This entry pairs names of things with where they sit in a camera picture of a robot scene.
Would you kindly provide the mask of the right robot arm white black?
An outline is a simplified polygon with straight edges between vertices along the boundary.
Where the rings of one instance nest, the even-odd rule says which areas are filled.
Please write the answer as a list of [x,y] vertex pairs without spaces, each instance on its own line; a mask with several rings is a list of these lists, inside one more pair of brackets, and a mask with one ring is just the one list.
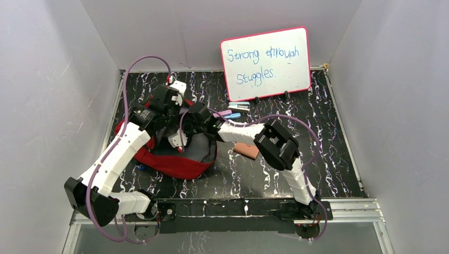
[[203,133],[219,142],[241,142],[255,146],[265,162],[280,171],[293,192],[293,202],[281,202],[271,214],[281,220],[329,219],[328,211],[310,182],[305,167],[319,155],[303,163],[299,143],[279,121],[281,115],[268,115],[252,123],[237,123],[223,116],[214,117],[202,103],[193,104],[181,114],[179,130],[182,134]]

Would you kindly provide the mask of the blue white marker pen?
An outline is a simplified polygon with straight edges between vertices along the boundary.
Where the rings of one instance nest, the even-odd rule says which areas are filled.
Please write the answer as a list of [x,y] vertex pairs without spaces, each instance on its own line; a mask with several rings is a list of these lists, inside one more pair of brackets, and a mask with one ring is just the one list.
[[237,113],[231,113],[229,115],[224,116],[225,119],[228,120],[235,120],[235,119],[239,119],[241,117],[241,113],[237,112]]

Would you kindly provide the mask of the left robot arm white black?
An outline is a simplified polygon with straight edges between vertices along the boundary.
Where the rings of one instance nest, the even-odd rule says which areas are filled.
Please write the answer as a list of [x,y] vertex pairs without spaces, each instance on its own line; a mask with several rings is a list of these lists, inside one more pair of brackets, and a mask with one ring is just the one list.
[[134,103],[129,109],[128,121],[93,163],[77,179],[68,178],[64,184],[69,202],[74,210],[96,222],[100,227],[117,216],[139,214],[152,220],[158,206],[144,191],[115,193],[113,186],[137,152],[160,130],[178,119],[183,105],[186,84],[175,81],[159,85],[149,100],[149,105]]

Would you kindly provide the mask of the red student backpack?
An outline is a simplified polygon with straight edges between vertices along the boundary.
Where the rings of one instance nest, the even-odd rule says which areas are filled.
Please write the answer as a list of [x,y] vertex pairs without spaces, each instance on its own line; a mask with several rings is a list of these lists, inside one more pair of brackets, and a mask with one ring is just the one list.
[[189,141],[184,141],[184,152],[173,148],[165,129],[151,137],[134,155],[139,165],[152,168],[170,177],[190,180],[199,177],[208,169],[217,157],[217,142],[203,133],[195,134]]

